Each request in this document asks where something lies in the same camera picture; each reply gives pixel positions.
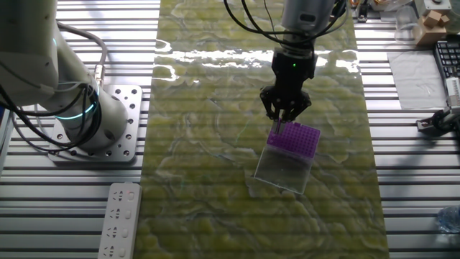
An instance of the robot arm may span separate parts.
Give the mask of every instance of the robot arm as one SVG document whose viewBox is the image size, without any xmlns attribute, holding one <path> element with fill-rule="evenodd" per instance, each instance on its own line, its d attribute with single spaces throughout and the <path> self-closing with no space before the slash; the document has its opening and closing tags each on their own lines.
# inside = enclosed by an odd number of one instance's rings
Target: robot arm
<svg viewBox="0 0 460 259">
<path fill-rule="evenodd" d="M 63 39 L 56 22 L 57 5 L 57 0 L 0 1 L 0 103 L 23 120 L 27 117 L 17 106 L 40 104 L 65 128 L 72 144 L 64 146 L 101 150 L 121 137 L 127 111 L 101 89 L 97 76 Z"/>
<path fill-rule="evenodd" d="M 275 85 L 263 88 L 260 94 L 267 116 L 274 122 L 272 129 L 275 133 L 281 133 L 286 122 L 295 120 L 311 105 L 310 97 L 302 91 L 302 86 L 315 74 L 315 39 L 329 33 L 334 22 L 348 11 L 347 1 L 285 0 L 282 26 L 286 31 L 283 32 L 283 41 L 275 40 L 281 43 L 281 47 L 275 49 L 272 61 Z M 259 29 L 244 0 L 241 2 L 249 19 Z M 267 32 L 257 32 L 273 40 Z"/>
</svg>

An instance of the purple pipette tip box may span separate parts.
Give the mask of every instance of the purple pipette tip box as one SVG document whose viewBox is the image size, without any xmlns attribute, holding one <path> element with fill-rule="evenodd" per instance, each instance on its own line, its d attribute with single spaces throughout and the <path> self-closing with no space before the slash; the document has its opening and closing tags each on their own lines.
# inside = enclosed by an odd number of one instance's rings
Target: purple pipette tip box
<svg viewBox="0 0 460 259">
<path fill-rule="evenodd" d="M 288 122 L 282 134 L 270 132 L 267 144 L 303 157 L 314 158 L 321 131 L 296 122 Z"/>
</svg>

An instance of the teal light ring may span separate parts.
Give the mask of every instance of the teal light ring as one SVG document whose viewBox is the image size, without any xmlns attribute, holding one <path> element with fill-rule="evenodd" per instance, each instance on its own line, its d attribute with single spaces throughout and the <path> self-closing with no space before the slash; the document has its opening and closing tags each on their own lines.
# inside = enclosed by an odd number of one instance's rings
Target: teal light ring
<svg viewBox="0 0 460 259">
<path fill-rule="evenodd" d="M 92 108 L 94 108 L 94 104 L 92 104 L 91 106 L 89 106 L 89 107 L 87 108 L 87 110 L 85 111 L 85 114 L 89 113 L 89 112 L 92 110 Z M 66 120 L 69 120 L 69 119 L 77 119 L 77 118 L 80 118 L 80 117 L 82 117 L 82 116 L 83 116 L 83 113 L 82 113 L 82 114 L 79 114 L 79 115 L 75 115 L 75 116 L 73 116 L 73 117 L 58 117 L 58 116 L 55 116 L 55 118 L 56 118 L 56 119 L 66 119 Z"/>
</svg>

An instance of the clear plastic box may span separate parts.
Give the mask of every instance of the clear plastic box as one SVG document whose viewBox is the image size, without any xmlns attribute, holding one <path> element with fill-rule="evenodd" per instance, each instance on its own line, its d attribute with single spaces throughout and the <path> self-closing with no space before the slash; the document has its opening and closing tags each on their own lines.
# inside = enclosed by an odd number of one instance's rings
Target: clear plastic box
<svg viewBox="0 0 460 259">
<path fill-rule="evenodd" d="M 319 130 L 298 123 L 286 124 L 281 135 L 271 132 L 254 177 L 303 194 L 319 137 Z"/>
</svg>

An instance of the metal slats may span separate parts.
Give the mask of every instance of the metal slats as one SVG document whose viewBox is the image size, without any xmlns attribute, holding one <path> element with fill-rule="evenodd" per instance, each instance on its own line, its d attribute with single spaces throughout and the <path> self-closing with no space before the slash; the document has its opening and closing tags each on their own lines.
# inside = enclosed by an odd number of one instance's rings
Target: metal slats
<svg viewBox="0 0 460 259">
<path fill-rule="evenodd" d="M 159 0 L 59 1 L 61 22 L 87 29 L 109 46 L 106 83 L 143 88 L 138 156 L 131 165 L 109 168 L 57 167 L 14 132 L 0 178 L 0 258 L 97 258 L 110 183 L 140 180 L 159 6 Z M 455 240 L 441 235 L 434 222 L 439 209 L 460 203 L 454 136 L 428 140 L 417 132 L 415 121 L 436 109 L 401 109 L 386 52 L 413 46 L 398 45 L 395 24 L 375 18 L 372 13 L 355 29 L 390 255 L 460 258 Z M 100 48 L 63 34 L 83 62 L 94 68 Z M 42 120 L 50 133 L 53 122 Z M 36 144 L 46 145 L 26 128 L 23 131 Z"/>
</svg>

